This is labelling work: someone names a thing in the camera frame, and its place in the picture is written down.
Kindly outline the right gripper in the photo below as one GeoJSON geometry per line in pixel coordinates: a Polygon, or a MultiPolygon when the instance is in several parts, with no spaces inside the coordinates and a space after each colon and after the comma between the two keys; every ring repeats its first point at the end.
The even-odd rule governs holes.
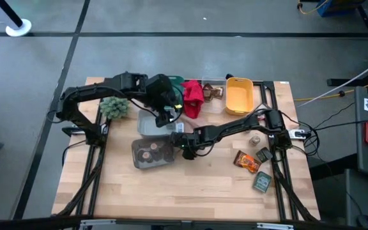
{"type": "Polygon", "coordinates": [[[177,148],[186,148],[183,150],[182,156],[186,160],[197,158],[197,152],[194,150],[203,150],[208,146],[208,141],[205,141],[207,127],[198,127],[192,133],[187,132],[172,132],[171,145],[177,148]]]}

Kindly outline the dark brown foil pouch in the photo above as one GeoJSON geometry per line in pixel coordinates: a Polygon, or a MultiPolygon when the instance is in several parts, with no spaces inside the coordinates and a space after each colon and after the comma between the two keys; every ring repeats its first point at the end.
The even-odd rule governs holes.
{"type": "Polygon", "coordinates": [[[211,84],[207,83],[203,86],[203,96],[205,102],[210,102],[214,98],[221,100],[223,98],[224,88],[223,87],[213,87],[211,84]]]}

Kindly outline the orange foil pouch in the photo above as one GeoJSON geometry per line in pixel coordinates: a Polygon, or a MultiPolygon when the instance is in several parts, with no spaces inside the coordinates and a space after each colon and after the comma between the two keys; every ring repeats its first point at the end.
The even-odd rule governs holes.
{"type": "Polygon", "coordinates": [[[257,173],[261,166],[260,161],[241,150],[237,152],[233,164],[237,167],[247,169],[250,173],[257,173]]]}

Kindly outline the red cloth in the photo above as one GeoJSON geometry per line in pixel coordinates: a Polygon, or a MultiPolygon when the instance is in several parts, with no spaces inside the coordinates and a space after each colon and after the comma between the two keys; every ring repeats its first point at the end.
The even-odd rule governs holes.
{"type": "Polygon", "coordinates": [[[196,119],[204,103],[203,88],[197,80],[189,80],[181,83],[184,88],[183,103],[185,114],[196,119]]]}

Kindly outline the teal plastic bin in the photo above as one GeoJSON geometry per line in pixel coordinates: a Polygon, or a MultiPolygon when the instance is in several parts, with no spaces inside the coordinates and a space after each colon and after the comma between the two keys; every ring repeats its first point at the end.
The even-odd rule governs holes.
{"type": "Polygon", "coordinates": [[[178,75],[168,75],[169,80],[173,86],[173,90],[176,95],[180,96],[180,93],[183,92],[183,86],[181,85],[185,79],[178,75]]]}

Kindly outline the green artificial succulent plant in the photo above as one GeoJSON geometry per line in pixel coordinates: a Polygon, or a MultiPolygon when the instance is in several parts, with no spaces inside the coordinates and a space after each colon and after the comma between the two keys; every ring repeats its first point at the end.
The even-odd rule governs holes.
{"type": "Polygon", "coordinates": [[[104,98],[100,102],[100,112],[107,119],[121,119],[128,116],[129,101],[115,96],[104,98]]]}

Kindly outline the dark translucent plastic bin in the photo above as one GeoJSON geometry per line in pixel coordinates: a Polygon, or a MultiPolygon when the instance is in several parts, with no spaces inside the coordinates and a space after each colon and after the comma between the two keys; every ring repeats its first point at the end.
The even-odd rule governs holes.
{"type": "Polygon", "coordinates": [[[132,142],[132,157],[137,169],[149,169],[171,164],[175,158],[174,148],[171,146],[168,136],[134,140],[132,142]],[[154,142],[159,146],[158,151],[150,150],[150,145],[154,142]],[[151,153],[152,161],[146,162],[142,159],[142,154],[145,151],[151,153]]]}

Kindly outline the dark green small box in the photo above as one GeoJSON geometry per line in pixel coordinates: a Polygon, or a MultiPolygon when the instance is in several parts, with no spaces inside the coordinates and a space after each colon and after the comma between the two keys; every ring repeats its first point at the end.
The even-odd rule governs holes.
{"type": "Polygon", "coordinates": [[[273,154],[267,147],[264,147],[256,152],[256,157],[261,163],[265,163],[266,161],[271,160],[273,158],[273,154]]]}

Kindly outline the yellow-orange plastic bin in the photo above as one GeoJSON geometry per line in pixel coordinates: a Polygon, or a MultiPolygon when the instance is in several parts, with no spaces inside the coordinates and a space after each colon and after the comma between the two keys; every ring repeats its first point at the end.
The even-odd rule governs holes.
{"type": "Polygon", "coordinates": [[[245,78],[231,77],[226,81],[226,112],[246,115],[254,109],[254,83],[245,78]]]}

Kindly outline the green tin with print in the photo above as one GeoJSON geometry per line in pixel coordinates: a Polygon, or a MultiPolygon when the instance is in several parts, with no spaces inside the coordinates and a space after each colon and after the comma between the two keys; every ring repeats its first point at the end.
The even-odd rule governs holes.
{"type": "Polygon", "coordinates": [[[263,171],[259,171],[256,174],[255,180],[252,184],[252,188],[260,192],[266,193],[270,186],[271,181],[272,177],[269,174],[266,174],[263,171]]]}

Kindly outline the white power strip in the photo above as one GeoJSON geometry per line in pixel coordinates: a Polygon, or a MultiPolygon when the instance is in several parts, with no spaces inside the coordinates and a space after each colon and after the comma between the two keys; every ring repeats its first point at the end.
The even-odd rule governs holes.
{"type": "Polygon", "coordinates": [[[302,129],[290,129],[288,130],[289,136],[294,140],[306,140],[311,136],[309,132],[302,129]]]}

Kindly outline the black pole, white round base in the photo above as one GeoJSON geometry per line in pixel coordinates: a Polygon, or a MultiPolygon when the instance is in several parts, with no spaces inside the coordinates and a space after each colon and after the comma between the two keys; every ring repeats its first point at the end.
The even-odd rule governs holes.
{"type": "Polygon", "coordinates": [[[8,36],[25,36],[31,30],[32,23],[27,19],[20,18],[6,0],[0,0],[0,18],[6,25],[5,32],[8,36]]]}

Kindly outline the dark grey cabinet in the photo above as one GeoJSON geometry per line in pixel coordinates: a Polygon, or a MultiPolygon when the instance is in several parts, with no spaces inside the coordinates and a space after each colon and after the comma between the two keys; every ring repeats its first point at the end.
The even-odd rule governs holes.
{"type": "Polygon", "coordinates": [[[356,217],[368,215],[368,175],[351,169],[344,172],[346,224],[358,227],[356,217]]]}

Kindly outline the black computer mouse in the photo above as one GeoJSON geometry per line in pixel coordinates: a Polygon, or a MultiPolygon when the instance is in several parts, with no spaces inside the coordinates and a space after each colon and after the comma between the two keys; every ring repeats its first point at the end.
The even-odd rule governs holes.
{"type": "Polygon", "coordinates": [[[358,227],[368,229],[368,215],[358,215],[356,217],[356,224],[358,227]]]}

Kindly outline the blue box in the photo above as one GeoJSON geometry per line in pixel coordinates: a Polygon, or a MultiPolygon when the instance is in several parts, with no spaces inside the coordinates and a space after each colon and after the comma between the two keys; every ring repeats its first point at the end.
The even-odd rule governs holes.
{"type": "Polygon", "coordinates": [[[353,13],[365,0],[319,0],[317,13],[321,17],[333,17],[353,13]]]}

